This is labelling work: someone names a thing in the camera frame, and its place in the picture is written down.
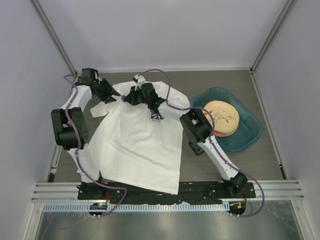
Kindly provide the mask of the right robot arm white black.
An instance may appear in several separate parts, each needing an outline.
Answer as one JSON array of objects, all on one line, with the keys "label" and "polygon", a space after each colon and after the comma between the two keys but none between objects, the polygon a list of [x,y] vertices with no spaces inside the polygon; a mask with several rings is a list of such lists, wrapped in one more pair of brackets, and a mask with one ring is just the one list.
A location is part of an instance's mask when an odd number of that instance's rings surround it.
[{"label": "right robot arm white black", "polygon": [[236,198],[244,192],[248,179],[218,144],[214,136],[214,127],[204,114],[207,110],[201,107],[182,108],[173,105],[167,98],[159,97],[153,84],[148,82],[131,87],[129,94],[121,99],[132,106],[144,104],[154,115],[180,121],[189,141],[202,148],[218,169],[226,193]]}]

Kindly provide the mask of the white t-shirt flower print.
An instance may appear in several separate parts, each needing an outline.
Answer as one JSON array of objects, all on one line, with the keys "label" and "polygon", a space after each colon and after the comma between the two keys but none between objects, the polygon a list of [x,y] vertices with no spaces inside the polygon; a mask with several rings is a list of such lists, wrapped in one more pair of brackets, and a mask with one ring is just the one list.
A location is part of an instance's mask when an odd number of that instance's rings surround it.
[{"label": "white t-shirt flower print", "polygon": [[100,102],[90,112],[94,118],[103,117],[88,149],[104,179],[143,188],[177,188],[183,140],[179,120],[120,99]]}]

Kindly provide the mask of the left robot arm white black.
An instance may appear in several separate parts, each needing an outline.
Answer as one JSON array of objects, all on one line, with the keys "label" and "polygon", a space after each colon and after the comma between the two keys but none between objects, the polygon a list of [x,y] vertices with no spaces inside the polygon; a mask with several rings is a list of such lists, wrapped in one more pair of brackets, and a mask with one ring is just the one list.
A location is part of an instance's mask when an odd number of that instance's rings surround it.
[{"label": "left robot arm white black", "polygon": [[118,93],[106,79],[78,81],[73,83],[72,93],[67,102],[58,109],[51,111],[54,138],[58,146],[66,150],[73,158],[81,175],[79,190],[88,192],[93,198],[100,200],[107,190],[122,190],[121,187],[107,186],[102,183],[101,171],[95,166],[89,150],[89,131],[84,117],[87,103],[98,97],[106,104],[120,99]]}]

